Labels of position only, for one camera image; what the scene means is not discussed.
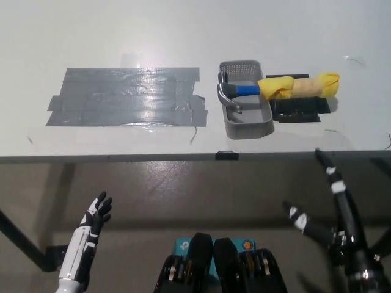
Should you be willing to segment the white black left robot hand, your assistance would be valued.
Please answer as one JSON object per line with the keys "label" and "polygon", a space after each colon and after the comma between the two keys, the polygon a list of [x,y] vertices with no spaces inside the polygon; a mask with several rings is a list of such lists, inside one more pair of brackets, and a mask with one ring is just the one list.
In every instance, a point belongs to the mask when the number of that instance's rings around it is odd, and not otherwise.
{"label": "white black left robot hand", "polygon": [[67,248],[59,278],[85,285],[97,250],[101,230],[111,215],[112,198],[103,191],[97,196],[74,230]]}

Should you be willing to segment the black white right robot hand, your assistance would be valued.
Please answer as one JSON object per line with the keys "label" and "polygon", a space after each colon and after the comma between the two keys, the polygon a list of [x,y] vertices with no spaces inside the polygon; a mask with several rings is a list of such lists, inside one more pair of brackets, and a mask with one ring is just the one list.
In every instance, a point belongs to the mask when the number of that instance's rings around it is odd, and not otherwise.
{"label": "black white right robot hand", "polygon": [[330,185],[337,215],[337,226],[328,228],[311,219],[309,214],[292,203],[282,206],[293,225],[305,236],[327,250],[334,267],[344,267],[350,279],[369,279],[384,272],[383,266],[369,248],[358,208],[337,167],[320,149],[315,157]]}

